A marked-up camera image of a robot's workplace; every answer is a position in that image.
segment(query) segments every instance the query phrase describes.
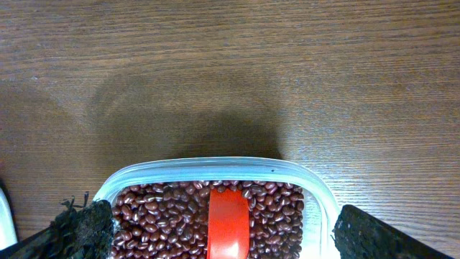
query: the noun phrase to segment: wood grain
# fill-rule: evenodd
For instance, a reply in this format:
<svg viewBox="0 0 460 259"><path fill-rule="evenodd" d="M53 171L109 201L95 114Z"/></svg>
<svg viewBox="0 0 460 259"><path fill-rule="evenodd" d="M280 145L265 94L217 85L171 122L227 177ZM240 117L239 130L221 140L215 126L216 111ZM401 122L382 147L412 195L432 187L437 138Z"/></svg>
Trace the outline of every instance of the wood grain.
<svg viewBox="0 0 460 259"><path fill-rule="evenodd" d="M19 238L113 172L255 155L460 257L457 1L2 1Z"/></svg>

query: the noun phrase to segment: plastic container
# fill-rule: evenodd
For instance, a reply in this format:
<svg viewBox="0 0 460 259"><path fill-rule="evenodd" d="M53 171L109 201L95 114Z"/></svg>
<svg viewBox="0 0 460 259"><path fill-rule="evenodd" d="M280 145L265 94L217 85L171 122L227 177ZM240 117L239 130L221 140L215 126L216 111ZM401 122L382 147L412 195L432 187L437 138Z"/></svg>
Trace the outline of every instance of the plastic container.
<svg viewBox="0 0 460 259"><path fill-rule="evenodd" d="M334 195L307 168L268 158L186 158L140 163L110 176L94 197L114 204L121 190L142 183L173 181L277 181L304 188L303 241L300 258L340 258L334 246L334 224L339 216Z"/></svg>

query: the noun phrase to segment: black object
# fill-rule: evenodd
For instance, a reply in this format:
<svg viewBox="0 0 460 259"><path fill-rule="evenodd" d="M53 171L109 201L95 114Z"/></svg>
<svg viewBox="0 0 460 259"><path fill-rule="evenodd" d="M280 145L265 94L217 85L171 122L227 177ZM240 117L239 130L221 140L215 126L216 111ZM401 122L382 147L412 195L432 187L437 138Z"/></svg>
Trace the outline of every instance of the black object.
<svg viewBox="0 0 460 259"><path fill-rule="evenodd" d="M334 233L341 259L452 258L352 205L342 208Z"/></svg>
<svg viewBox="0 0 460 259"><path fill-rule="evenodd" d="M37 234L0 250L0 258L107 258L114 232L110 203L95 201L86 206L66 201L68 210ZM74 208L84 207L77 212Z"/></svg>

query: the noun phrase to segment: wooden table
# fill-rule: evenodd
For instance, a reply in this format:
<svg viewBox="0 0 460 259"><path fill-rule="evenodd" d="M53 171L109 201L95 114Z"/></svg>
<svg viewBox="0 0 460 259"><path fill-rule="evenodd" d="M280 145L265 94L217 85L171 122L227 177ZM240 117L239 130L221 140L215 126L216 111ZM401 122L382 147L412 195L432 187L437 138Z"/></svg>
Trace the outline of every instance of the wooden table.
<svg viewBox="0 0 460 259"><path fill-rule="evenodd" d="M3 1L19 238L133 163L282 158L460 257L458 1Z"/></svg>

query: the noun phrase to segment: red plastic scoop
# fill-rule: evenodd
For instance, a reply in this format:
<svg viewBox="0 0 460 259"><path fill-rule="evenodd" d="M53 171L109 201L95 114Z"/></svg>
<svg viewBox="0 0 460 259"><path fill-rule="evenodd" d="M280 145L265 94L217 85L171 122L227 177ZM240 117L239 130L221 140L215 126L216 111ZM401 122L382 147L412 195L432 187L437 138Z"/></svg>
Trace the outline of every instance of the red plastic scoop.
<svg viewBox="0 0 460 259"><path fill-rule="evenodd" d="M246 259L249 252L249 207L240 191L211 192L208 259Z"/></svg>

